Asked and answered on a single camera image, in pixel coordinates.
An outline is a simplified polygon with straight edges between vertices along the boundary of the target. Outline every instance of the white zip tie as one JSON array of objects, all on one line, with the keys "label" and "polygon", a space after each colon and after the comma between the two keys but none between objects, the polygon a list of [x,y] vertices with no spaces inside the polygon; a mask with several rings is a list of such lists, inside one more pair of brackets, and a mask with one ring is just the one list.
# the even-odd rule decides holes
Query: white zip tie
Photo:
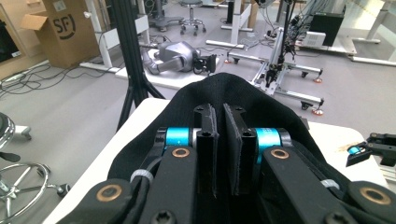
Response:
[{"label": "white zip tie", "polygon": [[340,189],[340,186],[332,179],[325,179],[325,180],[320,181],[320,183],[322,183],[322,185],[325,188],[335,187],[337,189]]},{"label": "white zip tie", "polygon": [[141,170],[140,169],[140,170],[135,170],[134,171],[134,173],[131,175],[131,181],[130,182],[132,183],[134,178],[139,176],[139,175],[147,178],[148,182],[150,183],[150,185],[151,185],[152,181],[154,180],[154,176],[148,170]]}]

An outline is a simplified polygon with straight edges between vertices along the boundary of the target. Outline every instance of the laboratory floor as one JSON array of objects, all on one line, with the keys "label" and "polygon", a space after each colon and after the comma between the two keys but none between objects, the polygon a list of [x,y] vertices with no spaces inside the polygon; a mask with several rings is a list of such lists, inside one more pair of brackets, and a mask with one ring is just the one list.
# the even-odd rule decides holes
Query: laboratory floor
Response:
[{"label": "laboratory floor", "polygon": [[[381,3],[379,0],[347,1],[346,15],[351,16],[345,18],[343,26],[358,29],[363,35],[367,34],[375,15],[382,7]],[[220,29],[227,16],[227,10],[224,8],[194,9],[194,16],[205,23],[205,34],[199,32],[194,36],[188,28],[186,33],[181,35],[177,23],[169,25],[164,33],[159,32],[157,28],[150,28],[149,32],[152,39],[161,40],[165,37],[173,42],[184,40],[199,48],[203,55],[217,54],[219,63],[216,73],[228,72],[251,80],[258,72],[260,64],[244,60],[238,64],[225,63],[227,59],[233,60],[227,58],[227,52],[269,58],[272,49],[257,43],[267,30],[272,30],[269,22],[265,20],[275,21],[277,9],[277,3],[267,9],[261,9],[257,15],[254,32],[239,33],[238,40],[251,46],[247,50],[217,48],[205,44],[207,39],[230,41],[230,31]],[[164,10],[165,15],[189,17],[189,10],[174,1],[164,6]],[[394,48],[395,43],[389,43],[387,40],[395,38],[389,38],[389,33],[382,28],[375,37],[383,40],[380,45],[386,45],[385,48]],[[357,45],[358,54],[362,57],[376,51],[375,48],[368,51],[363,49],[366,47]],[[280,103],[309,121],[352,128],[359,131],[364,138],[370,133],[396,133],[395,67],[353,63],[344,53],[316,49],[300,49],[297,54],[295,61],[289,54],[286,61],[323,68],[323,82],[314,82],[316,76],[313,74],[302,78],[301,72],[290,71],[282,82],[282,88],[323,98],[324,115],[316,116],[310,109],[302,110],[300,101],[276,95],[275,98]],[[115,66],[124,66],[120,47],[112,49],[111,55]],[[381,51],[374,52],[375,55],[381,56]],[[101,58],[93,61],[100,63]],[[0,111],[10,116],[15,123],[32,127],[33,139],[28,141],[16,136],[4,151],[21,155],[22,162],[47,164],[51,169],[50,183],[68,183],[73,186],[116,133],[128,82],[111,73],[80,67],[65,71],[48,65],[37,67],[28,77],[30,79],[25,79],[22,84],[12,86],[7,91],[0,91]],[[177,92],[164,87],[157,89],[166,99],[172,99]],[[12,163],[0,161],[0,167],[10,164]],[[37,176],[32,176],[26,180],[26,184],[36,181]],[[60,200],[61,198],[49,189],[35,206],[13,223],[41,223]],[[0,210],[4,210],[3,204],[0,205]]]}]

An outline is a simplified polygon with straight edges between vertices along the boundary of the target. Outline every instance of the sf logo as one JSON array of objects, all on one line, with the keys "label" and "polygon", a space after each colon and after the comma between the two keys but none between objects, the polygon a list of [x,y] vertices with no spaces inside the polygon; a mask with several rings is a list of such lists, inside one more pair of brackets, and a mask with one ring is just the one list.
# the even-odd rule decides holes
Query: sf logo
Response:
[{"label": "sf logo", "polygon": [[76,32],[76,24],[71,14],[53,20],[53,25],[56,27],[56,32],[62,40],[72,37]]}]

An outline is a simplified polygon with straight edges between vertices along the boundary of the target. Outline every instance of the black fabric cover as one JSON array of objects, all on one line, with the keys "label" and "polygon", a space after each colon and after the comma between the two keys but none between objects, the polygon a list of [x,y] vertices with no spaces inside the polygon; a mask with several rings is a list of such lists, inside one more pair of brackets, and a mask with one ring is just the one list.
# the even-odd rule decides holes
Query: black fabric cover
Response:
[{"label": "black fabric cover", "polygon": [[[226,134],[223,109],[223,104],[226,103],[229,105],[239,105],[246,109],[245,123],[250,128],[286,129],[294,141],[303,145],[303,147],[298,147],[298,149],[302,151],[300,154],[304,159],[309,161],[310,164],[308,166],[312,166],[314,168],[313,170],[316,170],[317,173],[320,173],[324,177],[334,179],[340,184],[342,190],[345,190],[348,180],[326,163],[309,131],[291,109],[260,90],[257,90],[241,77],[226,73],[219,73],[202,81],[191,83],[179,90],[161,115],[119,153],[111,165],[108,178],[129,180],[132,172],[139,168],[148,151],[151,149],[158,128],[193,128],[193,109],[198,105],[208,103],[212,104],[215,108],[218,122],[219,149],[217,175],[220,188],[224,187],[227,189],[228,181],[227,173],[225,172],[227,143],[224,140],[225,137],[222,137]],[[218,196],[217,200],[221,201],[221,195]],[[219,203],[218,207],[232,200],[233,198],[224,198],[221,202],[217,202]],[[236,206],[243,203],[245,199],[241,200],[235,203]],[[219,219],[219,223],[228,223],[226,217],[231,213],[229,209],[217,211],[216,216],[222,216]]]}]

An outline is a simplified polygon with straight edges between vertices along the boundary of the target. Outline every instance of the white tabletop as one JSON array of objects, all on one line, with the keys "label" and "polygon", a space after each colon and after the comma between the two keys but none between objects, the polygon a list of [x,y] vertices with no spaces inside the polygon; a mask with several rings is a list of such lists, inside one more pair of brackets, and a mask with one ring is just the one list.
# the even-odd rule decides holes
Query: white tabletop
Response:
[{"label": "white tabletop", "polygon": [[[143,132],[161,114],[168,103],[168,100],[156,98],[144,100],[43,223],[53,224],[62,219],[78,205],[93,186],[106,180],[108,170],[117,154]],[[381,186],[388,186],[373,157],[359,164],[345,167],[347,148],[364,140],[360,133],[349,128],[314,122],[309,122],[309,127],[309,132],[326,161],[350,180],[367,180]]]}]

